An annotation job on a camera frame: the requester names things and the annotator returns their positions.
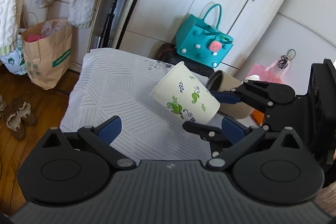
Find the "white floral paper cup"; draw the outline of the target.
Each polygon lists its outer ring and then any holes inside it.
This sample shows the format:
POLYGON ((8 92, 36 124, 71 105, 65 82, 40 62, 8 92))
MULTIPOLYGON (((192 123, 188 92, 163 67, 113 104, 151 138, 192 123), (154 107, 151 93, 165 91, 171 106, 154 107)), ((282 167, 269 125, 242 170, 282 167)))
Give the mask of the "white floral paper cup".
POLYGON ((181 120, 200 124, 209 123, 221 106, 183 61, 160 80, 150 97, 181 120))

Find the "orange cup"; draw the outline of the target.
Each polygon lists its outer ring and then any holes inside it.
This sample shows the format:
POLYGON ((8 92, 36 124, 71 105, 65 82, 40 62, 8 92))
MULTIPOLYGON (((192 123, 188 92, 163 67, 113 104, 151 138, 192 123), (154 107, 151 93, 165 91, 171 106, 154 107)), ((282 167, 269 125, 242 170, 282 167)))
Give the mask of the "orange cup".
POLYGON ((256 122, 258 126, 262 126, 265 114, 255 109, 251 114, 251 118, 256 122))

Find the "pink gift bag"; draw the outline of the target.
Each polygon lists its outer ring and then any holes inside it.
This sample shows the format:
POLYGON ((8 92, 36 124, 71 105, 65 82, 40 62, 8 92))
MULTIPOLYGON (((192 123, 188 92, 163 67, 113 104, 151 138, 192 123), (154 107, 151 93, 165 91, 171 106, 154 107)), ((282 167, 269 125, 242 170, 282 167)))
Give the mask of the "pink gift bag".
POLYGON ((275 60, 267 67, 255 63, 246 75, 245 80, 256 80, 268 83, 283 84, 284 76, 289 70, 289 67, 289 60, 275 60))

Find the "black keyring bunch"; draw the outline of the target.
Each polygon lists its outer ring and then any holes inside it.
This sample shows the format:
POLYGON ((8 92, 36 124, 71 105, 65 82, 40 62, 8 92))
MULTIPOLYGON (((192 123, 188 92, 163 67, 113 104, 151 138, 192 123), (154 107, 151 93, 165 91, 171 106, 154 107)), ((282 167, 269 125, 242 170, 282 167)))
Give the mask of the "black keyring bunch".
POLYGON ((282 55, 277 62, 277 67, 280 69, 286 68, 290 61, 292 61, 296 56, 295 49, 291 48, 285 55, 282 55))

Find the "white patterned tablecloth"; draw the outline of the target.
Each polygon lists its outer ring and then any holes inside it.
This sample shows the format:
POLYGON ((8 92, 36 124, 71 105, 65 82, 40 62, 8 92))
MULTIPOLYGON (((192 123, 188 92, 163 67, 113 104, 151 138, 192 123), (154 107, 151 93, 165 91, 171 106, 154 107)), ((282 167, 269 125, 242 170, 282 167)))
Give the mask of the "white patterned tablecloth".
POLYGON ((117 115, 122 132, 111 146, 135 162, 211 158, 210 145, 186 132, 183 121, 150 98, 168 63, 102 48, 84 56, 79 80, 60 123, 64 132, 96 127, 117 115))

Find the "teal handbag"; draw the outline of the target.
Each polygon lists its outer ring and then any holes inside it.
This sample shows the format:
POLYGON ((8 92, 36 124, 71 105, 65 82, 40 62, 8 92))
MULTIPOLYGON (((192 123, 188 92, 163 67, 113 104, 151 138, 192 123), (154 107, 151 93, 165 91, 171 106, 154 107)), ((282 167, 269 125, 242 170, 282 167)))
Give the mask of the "teal handbag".
POLYGON ((216 26, 206 23, 206 16, 197 18, 193 14, 183 22, 175 34, 177 53, 187 59, 216 68, 231 50, 234 38, 218 30, 222 18, 222 6, 212 5, 205 15, 219 8, 216 26))

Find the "brown fluffy slipper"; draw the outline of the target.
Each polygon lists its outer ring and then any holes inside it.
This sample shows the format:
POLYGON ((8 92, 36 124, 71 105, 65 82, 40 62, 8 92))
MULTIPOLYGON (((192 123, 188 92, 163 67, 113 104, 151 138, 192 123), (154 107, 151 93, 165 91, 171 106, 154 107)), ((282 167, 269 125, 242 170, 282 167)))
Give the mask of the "brown fluffy slipper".
POLYGON ((23 140, 26 137, 26 131, 21 117, 19 117, 15 112, 5 116, 5 124, 16 139, 23 140))
POLYGON ((37 123, 37 117, 30 103, 21 98, 14 98, 11 101, 11 106, 16 114, 29 126, 34 126, 37 123))

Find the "black bag behind table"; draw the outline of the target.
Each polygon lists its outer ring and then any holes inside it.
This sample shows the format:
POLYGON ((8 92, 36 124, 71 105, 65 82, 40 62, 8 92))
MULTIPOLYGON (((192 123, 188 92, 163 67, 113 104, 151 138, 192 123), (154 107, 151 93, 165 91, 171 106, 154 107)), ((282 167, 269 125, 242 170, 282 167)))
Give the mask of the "black bag behind table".
POLYGON ((164 43, 159 47, 157 53, 155 54, 155 59, 172 65, 176 65, 177 63, 183 61, 190 71, 201 76, 210 77, 214 73, 212 68, 180 56, 176 51, 175 45, 170 43, 164 43))

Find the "brown paper bag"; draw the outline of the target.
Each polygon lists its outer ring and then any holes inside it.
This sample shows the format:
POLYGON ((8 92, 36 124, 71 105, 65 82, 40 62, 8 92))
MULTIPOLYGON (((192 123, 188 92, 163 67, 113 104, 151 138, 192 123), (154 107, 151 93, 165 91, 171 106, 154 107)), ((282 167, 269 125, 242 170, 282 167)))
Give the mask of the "brown paper bag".
POLYGON ((27 73, 33 84, 56 87, 71 63, 72 26, 66 19, 39 23, 22 34, 27 73))

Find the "white plastic bag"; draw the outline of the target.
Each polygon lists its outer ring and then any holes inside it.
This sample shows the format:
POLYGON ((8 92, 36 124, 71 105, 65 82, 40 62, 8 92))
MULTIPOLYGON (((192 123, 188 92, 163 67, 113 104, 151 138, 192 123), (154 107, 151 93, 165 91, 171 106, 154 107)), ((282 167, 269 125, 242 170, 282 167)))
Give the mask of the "white plastic bag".
POLYGON ((5 65, 7 70, 14 75, 25 75, 27 73, 22 40, 24 31, 24 28, 21 28, 18 31, 16 49, 8 55, 1 57, 1 62, 5 65))

